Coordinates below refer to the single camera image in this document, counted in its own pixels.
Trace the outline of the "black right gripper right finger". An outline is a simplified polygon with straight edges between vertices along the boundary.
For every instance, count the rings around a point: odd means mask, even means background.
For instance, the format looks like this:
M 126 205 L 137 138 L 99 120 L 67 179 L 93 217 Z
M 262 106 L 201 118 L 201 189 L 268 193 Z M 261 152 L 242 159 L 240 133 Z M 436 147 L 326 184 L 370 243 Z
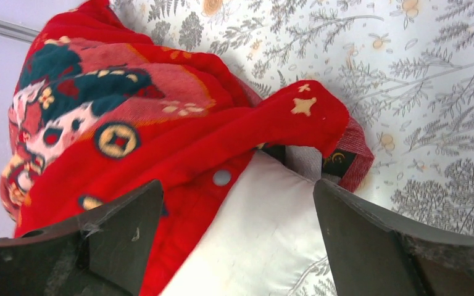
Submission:
M 474 295 L 474 237 L 419 223 L 322 179 L 314 203 L 339 295 Z

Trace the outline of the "red cartoon print pillowcase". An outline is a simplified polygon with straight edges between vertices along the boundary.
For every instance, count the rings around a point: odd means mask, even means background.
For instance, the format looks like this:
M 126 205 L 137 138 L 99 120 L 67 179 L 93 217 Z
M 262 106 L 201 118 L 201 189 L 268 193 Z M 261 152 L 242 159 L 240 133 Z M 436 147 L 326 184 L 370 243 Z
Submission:
M 12 158 L 0 178 L 15 237 L 159 180 L 164 212 L 142 295 L 162 295 L 253 156 L 317 149 L 358 188 L 374 156 L 361 126 L 315 80 L 262 100 L 215 54 L 155 44 L 108 1 L 50 19 L 32 42 L 9 108 Z

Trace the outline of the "white pillow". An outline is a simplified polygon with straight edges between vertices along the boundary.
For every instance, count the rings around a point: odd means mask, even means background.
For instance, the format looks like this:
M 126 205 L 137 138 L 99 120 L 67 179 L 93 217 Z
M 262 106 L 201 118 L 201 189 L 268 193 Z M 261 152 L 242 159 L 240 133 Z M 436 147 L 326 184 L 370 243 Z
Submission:
M 314 183 L 257 152 L 164 295 L 336 295 Z

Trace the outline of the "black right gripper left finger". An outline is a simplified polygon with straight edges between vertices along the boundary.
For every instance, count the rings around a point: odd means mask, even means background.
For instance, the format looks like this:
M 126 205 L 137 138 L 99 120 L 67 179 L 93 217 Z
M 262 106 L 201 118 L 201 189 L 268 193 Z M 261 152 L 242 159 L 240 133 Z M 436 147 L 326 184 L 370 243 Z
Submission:
M 0 295 L 138 295 L 162 196 L 154 180 L 60 223 L 0 238 Z

